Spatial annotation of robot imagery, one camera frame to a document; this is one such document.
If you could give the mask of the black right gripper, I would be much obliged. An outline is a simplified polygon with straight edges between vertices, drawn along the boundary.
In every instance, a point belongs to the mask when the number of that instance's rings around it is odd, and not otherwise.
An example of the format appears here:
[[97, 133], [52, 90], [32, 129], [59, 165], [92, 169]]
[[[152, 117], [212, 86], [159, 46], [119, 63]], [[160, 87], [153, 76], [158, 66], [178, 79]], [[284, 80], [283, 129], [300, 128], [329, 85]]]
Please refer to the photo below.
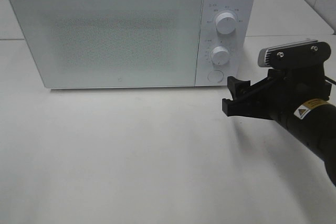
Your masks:
[[323, 71], [288, 71], [277, 78], [271, 74], [251, 81], [227, 78], [232, 97], [222, 99], [227, 116], [274, 120], [287, 130], [327, 130], [331, 127], [331, 84]]

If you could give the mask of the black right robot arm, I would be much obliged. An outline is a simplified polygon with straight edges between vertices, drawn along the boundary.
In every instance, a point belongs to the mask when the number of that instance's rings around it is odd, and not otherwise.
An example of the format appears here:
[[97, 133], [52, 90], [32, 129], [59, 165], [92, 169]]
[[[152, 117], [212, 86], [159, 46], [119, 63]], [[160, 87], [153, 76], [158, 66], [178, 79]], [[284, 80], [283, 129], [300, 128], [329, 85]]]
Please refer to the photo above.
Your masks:
[[228, 77], [227, 86], [232, 95], [222, 100], [227, 116], [277, 122], [324, 162], [335, 183], [335, 105], [322, 92], [274, 72], [255, 84]]

